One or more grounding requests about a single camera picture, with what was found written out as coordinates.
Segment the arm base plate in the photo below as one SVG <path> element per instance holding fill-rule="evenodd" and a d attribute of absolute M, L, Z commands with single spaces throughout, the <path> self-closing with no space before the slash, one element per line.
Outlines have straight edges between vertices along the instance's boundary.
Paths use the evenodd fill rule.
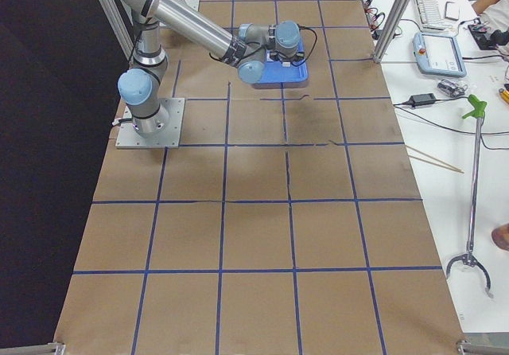
<path fill-rule="evenodd" d="M 199 10 L 200 0 L 183 0 L 187 6 L 194 9 L 195 11 Z"/>
<path fill-rule="evenodd" d="M 185 98 L 159 98 L 158 113 L 150 119 L 136 119 L 125 106 L 115 146 L 118 149 L 178 148 L 185 113 Z"/>

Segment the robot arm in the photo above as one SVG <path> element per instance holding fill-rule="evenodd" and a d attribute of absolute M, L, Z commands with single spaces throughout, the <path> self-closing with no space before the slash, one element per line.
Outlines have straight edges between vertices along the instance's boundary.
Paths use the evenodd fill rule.
<path fill-rule="evenodd" d="M 185 0 L 123 0 L 131 10 L 135 32 L 133 66 L 118 80 L 130 118 L 120 119 L 117 143 L 130 138 L 131 148 L 175 148 L 203 142 L 212 126 L 192 128 L 182 98 L 161 98 L 158 91 L 168 66 L 160 43 L 165 25 L 207 50 L 213 60 L 236 68 L 246 84 L 302 84 L 308 78 L 302 27 L 294 21 L 277 25 L 242 24 L 236 34 L 194 10 Z"/>

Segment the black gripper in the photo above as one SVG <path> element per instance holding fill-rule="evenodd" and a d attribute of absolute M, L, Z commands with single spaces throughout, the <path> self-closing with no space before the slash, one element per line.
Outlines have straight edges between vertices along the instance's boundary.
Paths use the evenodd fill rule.
<path fill-rule="evenodd" d="M 305 52 L 296 51 L 294 54 L 285 55 L 283 52 L 271 50 L 268 52 L 271 61 L 290 62 L 291 65 L 302 65 L 305 62 Z"/>

